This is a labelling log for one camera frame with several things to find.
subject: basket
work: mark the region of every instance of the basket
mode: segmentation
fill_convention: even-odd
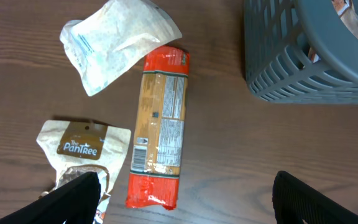
[[[358,40],[330,0],[245,0],[244,9],[246,81],[255,96],[358,104]],[[310,47],[320,61],[311,62]]]

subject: black object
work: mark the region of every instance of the black object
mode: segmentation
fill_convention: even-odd
[[[2,219],[0,224],[92,224],[100,199],[95,172],[87,172],[32,204]]]
[[[278,224],[358,224],[356,214],[285,171],[274,180],[273,207]]]

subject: wooden table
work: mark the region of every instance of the wooden table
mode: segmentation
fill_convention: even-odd
[[[48,119],[134,130],[143,60],[94,97],[59,41],[102,0],[0,0],[0,218],[55,181],[35,139]],[[130,150],[105,223],[275,223],[272,184],[287,170],[358,214],[358,106],[274,105],[242,77],[242,0],[155,0],[191,53],[178,208],[126,209]]]

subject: brown label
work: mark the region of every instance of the brown label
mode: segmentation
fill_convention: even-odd
[[[60,140],[57,154],[98,160],[107,128],[101,124],[70,122]]]

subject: white plastic bag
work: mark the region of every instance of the white plastic bag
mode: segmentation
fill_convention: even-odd
[[[67,22],[60,41],[93,96],[153,49],[181,37],[168,14],[149,0],[109,0],[84,21]]]

